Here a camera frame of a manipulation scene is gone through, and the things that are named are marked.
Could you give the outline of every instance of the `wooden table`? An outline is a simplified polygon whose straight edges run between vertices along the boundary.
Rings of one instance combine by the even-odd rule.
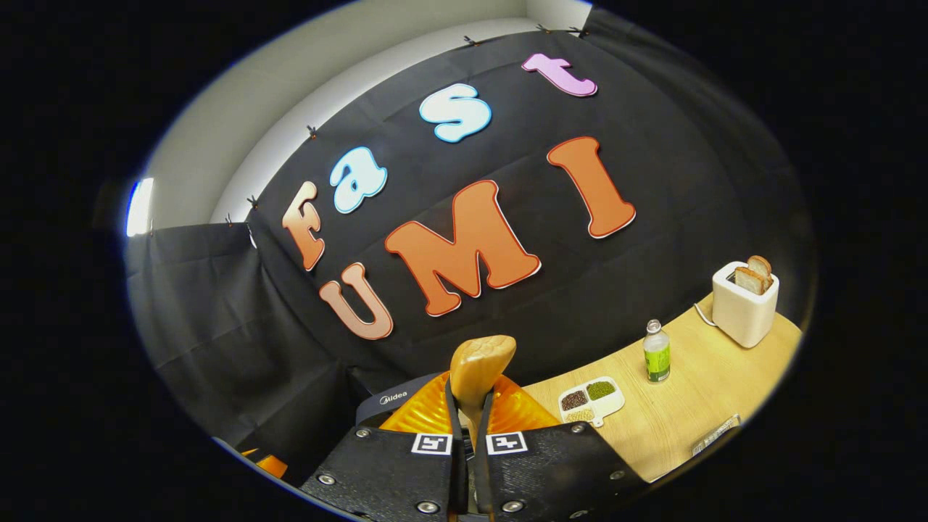
[[[709,319],[712,303],[712,294],[699,303]],[[524,387],[560,419],[561,392],[612,377],[625,405],[603,419],[599,433],[648,482],[691,458],[693,446],[731,415],[748,421],[779,383],[802,335],[777,314],[760,344],[745,349],[703,322],[693,307],[665,324],[664,331],[670,336],[670,376],[661,383],[648,381],[638,340],[573,372]]]

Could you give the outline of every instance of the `toast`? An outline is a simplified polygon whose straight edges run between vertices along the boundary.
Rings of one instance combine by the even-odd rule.
[[[760,255],[752,255],[751,257],[748,257],[748,268],[764,278],[764,292],[767,291],[767,288],[770,288],[770,286],[773,285],[773,278],[770,276],[770,274],[773,273],[773,270],[770,268],[769,261]]]
[[[735,284],[757,295],[762,295],[768,288],[767,278],[745,267],[735,268]]]

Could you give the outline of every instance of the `letter m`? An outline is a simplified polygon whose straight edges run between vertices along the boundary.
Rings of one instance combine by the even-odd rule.
[[[489,270],[490,288],[506,288],[541,268],[538,256],[527,254],[499,209],[495,181],[468,185],[451,205],[454,242],[448,241],[418,221],[400,226],[387,237],[387,252],[399,254],[425,294],[425,311],[442,316],[461,304],[458,294],[450,293],[441,279],[461,292],[480,297],[481,257]]]

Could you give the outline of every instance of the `seeds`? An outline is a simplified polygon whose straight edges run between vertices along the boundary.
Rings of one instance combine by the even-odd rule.
[[[577,406],[583,406],[584,404],[586,404],[586,397],[583,394],[583,390],[577,390],[561,399],[561,409],[564,411],[571,410]]]
[[[593,417],[593,411],[590,408],[583,408],[581,411],[575,411],[570,415],[567,415],[567,422],[575,423],[577,421],[592,421]]]
[[[615,391],[615,386],[612,383],[607,381],[599,381],[588,385],[586,387],[586,392],[589,394],[590,399],[596,400],[598,398],[606,397]]]

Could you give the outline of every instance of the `plastic bottle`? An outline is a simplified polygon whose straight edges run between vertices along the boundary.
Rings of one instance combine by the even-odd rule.
[[[647,332],[644,338],[644,359],[648,380],[660,383],[670,375],[670,336],[664,333],[657,319],[648,321]]]

